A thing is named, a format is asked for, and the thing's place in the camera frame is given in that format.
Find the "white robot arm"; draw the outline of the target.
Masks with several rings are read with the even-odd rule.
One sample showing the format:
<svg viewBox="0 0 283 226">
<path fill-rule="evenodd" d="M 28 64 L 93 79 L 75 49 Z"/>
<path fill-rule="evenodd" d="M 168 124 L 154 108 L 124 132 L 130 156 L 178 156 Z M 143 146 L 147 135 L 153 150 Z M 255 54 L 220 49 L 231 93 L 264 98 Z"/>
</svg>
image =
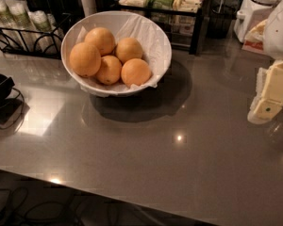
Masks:
<svg viewBox="0 0 283 226">
<path fill-rule="evenodd" d="M 275 61 L 268 69 L 258 70 L 256 96 L 247 115 L 254 124 L 271 121 L 283 108 L 283 0 L 266 21 L 263 51 Z"/>
</svg>

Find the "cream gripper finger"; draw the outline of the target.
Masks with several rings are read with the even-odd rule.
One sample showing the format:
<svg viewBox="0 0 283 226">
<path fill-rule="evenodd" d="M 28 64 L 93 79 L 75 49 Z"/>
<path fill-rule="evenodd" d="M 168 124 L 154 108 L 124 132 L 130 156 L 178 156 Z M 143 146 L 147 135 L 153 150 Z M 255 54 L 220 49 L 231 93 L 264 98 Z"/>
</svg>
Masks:
<svg viewBox="0 0 283 226">
<path fill-rule="evenodd" d="M 283 107 L 283 60 L 276 60 L 267 70 L 261 98 L 272 104 L 271 120 Z"/>
</svg>

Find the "white lattice gripper finger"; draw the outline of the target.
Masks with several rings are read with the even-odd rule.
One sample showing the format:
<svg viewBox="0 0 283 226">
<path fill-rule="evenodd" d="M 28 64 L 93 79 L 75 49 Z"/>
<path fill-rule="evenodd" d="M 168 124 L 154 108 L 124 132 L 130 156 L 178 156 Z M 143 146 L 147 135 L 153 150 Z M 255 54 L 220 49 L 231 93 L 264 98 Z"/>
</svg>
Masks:
<svg viewBox="0 0 283 226">
<path fill-rule="evenodd" d="M 272 104 L 261 98 L 264 83 L 266 80 L 267 70 L 263 68 L 258 69 L 256 96 L 254 97 L 250 110 L 247 115 L 247 120 L 253 124 L 263 124 L 271 120 Z"/>
</svg>

